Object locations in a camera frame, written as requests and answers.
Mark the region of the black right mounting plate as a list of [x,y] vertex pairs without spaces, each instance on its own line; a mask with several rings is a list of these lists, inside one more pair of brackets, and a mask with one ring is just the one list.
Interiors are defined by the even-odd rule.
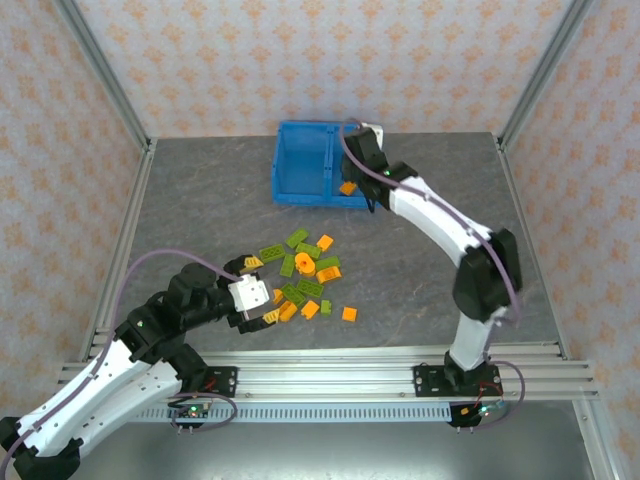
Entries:
[[476,369],[462,371],[455,364],[413,367],[413,386],[417,397],[501,396],[503,387],[497,366],[483,363]]

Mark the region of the short aluminium profile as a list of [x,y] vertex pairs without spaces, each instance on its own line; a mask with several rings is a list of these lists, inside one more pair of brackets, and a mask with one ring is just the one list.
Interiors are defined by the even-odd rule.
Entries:
[[572,405],[594,480],[624,480],[602,403],[574,400]]

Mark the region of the black mounting plate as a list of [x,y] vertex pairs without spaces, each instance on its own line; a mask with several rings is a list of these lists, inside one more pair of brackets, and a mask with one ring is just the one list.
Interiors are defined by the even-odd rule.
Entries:
[[413,367],[413,386],[417,397],[501,396],[503,387],[497,366],[483,363],[476,369],[462,371],[455,364]]
[[208,366],[198,391],[234,398],[238,372],[235,366]]

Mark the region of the aluminium frame post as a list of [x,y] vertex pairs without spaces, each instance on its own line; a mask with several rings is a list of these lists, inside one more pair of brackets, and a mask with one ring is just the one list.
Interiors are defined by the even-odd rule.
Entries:
[[93,68],[126,129],[143,149],[151,140],[76,0],[52,0]]
[[507,152],[515,143],[519,132],[544,91],[547,82],[555,72],[574,35],[580,28],[593,1],[571,0],[567,12],[559,22],[504,129],[497,137],[498,145],[503,152]]

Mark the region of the aluminium side rail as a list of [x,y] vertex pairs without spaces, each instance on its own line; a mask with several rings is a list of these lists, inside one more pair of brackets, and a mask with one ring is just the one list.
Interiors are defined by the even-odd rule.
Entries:
[[98,329],[104,326],[109,327],[111,321],[114,319],[115,308],[119,302],[117,299],[118,289],[127,272],[130,252],[157,142],[157,138],[151,138],[141,150],[138,168],[116,238],[113,254],[85,332],[82,348],[78,355],[80,362],[84,362],[89,358],[92,342]]
[[571,359],[572,355],[567,349],[562,326],[555,317],[553,301],[549,295],[545,276],[540,269],[533,237],[531,236],[525,215],[524,203],[521,200],[520,192],[516,185],[515,170],[509,163],[505,147],[501,143],[501,138],[495,136],[494,140],[524,238],[523,241],[518,241],[523,275],[523,288],[519,294],[521,300],[521,319],[518,321],[519,329],[527,331],[533,330],[540,333],[542,327],[548,329],[553,328],[553,333],[546,331],[542,336],[542,340],[544,342],[553,341],[559,346],[560,356],[564,360]]

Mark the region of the aluminium front rail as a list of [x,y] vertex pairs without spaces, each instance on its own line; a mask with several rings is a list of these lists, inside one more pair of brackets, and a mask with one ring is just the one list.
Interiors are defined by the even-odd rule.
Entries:
[[[211,366],[235,366],[235,397],[247,402],[413,401],[413,369],[441,364],[442,346],[205,352]],[[495,344],[490,349],[507,400],[600,396],[590,364],[562,357],[556,343]]]

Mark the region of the blue divided plastic bin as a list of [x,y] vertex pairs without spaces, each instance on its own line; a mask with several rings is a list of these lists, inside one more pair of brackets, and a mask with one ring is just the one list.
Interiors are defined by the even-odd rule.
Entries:
[[271,167],[272,200],[279,205],[365,209],[360,191],[345,195],[338,122],[280,123]]

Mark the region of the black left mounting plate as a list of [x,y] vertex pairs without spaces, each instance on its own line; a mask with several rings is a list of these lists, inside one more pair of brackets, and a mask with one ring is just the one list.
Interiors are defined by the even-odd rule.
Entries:
[[238,372],[235,366],[208,366],[198,391],[234,398]]

